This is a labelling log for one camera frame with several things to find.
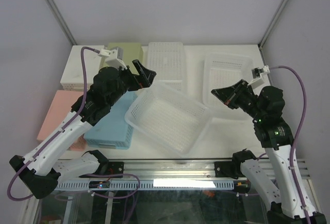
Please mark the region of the clear perforated basket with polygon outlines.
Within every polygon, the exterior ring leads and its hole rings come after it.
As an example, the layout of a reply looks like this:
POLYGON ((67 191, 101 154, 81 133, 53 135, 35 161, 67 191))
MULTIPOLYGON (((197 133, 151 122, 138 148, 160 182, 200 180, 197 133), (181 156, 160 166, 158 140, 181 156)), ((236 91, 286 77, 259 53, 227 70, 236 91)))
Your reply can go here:
POLYGON ((212 121, 209 108, 161 82, 142 90, 124 118, 136 131, 179 156, 191 152, 212 121))
POLYGON ((181 42, 150 42, 147 67, 156 71, 155 80, 181 92, 187 91, 187 65, 181 42))

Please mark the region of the green perforated basket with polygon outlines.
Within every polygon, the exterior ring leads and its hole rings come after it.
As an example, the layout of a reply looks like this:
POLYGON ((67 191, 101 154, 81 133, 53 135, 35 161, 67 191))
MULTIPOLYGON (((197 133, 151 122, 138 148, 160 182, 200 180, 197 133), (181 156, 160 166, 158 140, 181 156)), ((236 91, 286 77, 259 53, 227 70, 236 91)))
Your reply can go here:
POLYGON ((107 50, 110 50, 114 47, 120 47, 123 50, 122 59, 130 69, 134 69, 132 63, 133 60, 137 59, 143 63, 143 49, 142 45, 137 42, 111 42, 106 46, 107 50))

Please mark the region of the white bottom basket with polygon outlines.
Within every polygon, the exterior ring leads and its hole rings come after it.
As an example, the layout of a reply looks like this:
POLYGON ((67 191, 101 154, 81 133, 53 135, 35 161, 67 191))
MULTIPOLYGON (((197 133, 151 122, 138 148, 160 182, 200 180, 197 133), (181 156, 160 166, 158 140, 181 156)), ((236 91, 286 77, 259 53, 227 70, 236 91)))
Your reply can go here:
POLYGON ((249 56, 209 52, 204 60, 203 103, 209 108, 224 105, 211 94, 213 89, 229 87, 241 79, 252 79, 253 60, 249 56))

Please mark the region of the blue basket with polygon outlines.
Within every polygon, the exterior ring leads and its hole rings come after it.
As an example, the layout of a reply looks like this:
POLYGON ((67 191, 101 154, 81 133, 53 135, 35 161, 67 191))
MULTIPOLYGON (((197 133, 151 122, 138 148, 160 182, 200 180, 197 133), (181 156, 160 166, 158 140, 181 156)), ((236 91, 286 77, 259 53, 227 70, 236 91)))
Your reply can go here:
POLYGON ((127 150, 131 145, 134 128, 124 119, 137 98, 134 92, 125 93, 92 129, 84 134, 88 146, 127 150))

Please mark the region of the white perforated basket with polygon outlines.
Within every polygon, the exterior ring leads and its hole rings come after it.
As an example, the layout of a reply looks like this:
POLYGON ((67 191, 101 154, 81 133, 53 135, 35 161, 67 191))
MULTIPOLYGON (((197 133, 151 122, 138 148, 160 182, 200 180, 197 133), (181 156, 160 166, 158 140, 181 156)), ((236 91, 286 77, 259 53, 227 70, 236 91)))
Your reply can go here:
MULTIPOLYGON (((64 90, 83 91, 84 78, 80 52, 83 45, 72 46, 60 83, 64 90)), ((84 62, 87 75, 87 89, 93 84, 93 77, 101 67, 102 58, 95 52, 84 50, 84 62)))

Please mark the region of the pink perforated basket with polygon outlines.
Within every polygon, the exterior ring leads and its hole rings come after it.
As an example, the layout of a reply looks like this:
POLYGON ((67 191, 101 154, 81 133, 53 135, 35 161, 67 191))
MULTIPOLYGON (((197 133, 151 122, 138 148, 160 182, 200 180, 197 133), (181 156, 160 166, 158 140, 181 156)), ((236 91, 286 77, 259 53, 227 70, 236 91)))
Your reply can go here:
POLYGON ((55 93, 37 136, 38 142, 42 142, 46 139, 54 131, 54 129, 62 123, 68 112, 71 111, 71 106, 82 95, 83 92, 81 91, 58 90, 55 93))

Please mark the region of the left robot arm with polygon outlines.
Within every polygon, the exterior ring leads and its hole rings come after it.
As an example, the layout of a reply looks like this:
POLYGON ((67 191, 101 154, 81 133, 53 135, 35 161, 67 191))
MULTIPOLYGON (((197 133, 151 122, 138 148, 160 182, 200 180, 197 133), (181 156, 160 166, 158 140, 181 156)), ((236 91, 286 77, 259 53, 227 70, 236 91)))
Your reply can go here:
POLYGON ((90 89, 72 105, 62 124, 33 151, 24 156, 15 155, 10 160, 16 171, 14 177, 20 178, 36 199, 45 198, 58 184, 72 178, 88 174, 105 176, 109 160, 98 150, 63 163, 59 158, 73 142, 109 114, 126 92, 152 85, 157 73, 145 68, 139 60, 133 60, 133 64, 138 74, 132 74, 129 68, 100 69, 90 89))

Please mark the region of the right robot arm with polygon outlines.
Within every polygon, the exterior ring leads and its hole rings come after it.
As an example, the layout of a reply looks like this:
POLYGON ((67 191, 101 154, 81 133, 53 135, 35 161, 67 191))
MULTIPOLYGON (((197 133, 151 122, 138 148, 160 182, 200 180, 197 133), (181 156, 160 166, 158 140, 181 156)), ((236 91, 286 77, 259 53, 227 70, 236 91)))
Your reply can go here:
POLYGON ((326 217, 316 210, 302 183, 293 151, 293 134, 282 118, 283 91, 265 86, 256 95, 241 79, 211 93, 230 109, 240 108, 253 119, 255 135, 270 160, 277 183, 260 168, 250 150, 233 154, 226 175, 234 179, 244 176, 252 183, 266 205, 269 223, 326 223, 326 217))

